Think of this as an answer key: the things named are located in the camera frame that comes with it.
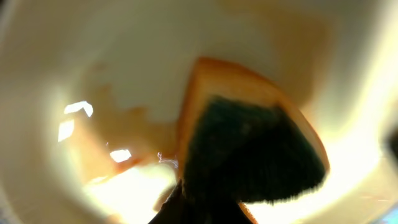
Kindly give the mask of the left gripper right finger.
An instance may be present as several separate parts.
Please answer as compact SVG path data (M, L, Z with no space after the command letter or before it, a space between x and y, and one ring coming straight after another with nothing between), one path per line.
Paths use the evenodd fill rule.
M236 202L221 200L214 204L214 224L252 224L252 221Z

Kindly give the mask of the yellow plate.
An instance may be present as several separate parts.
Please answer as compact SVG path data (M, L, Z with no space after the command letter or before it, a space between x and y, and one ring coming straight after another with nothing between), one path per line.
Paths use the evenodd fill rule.
M396 1L3 1L1 222L147 223L199 57L272 80L323 141L316 191L258 223L396 223Z

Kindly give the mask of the green and orange sponge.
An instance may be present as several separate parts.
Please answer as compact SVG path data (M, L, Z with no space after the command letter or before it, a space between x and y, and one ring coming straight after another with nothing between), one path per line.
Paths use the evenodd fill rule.
M217 201L286 202L319 188L325 147L300 110L270 80L242 65L199 58L177 125L182 193L192 223L214 223Z

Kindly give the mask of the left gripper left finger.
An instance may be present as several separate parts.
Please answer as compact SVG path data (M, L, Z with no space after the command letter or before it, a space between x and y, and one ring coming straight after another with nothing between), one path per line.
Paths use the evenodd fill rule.
M191 224L192 209L182 193L182 181L176 186L162 204L160 210L148 224Z

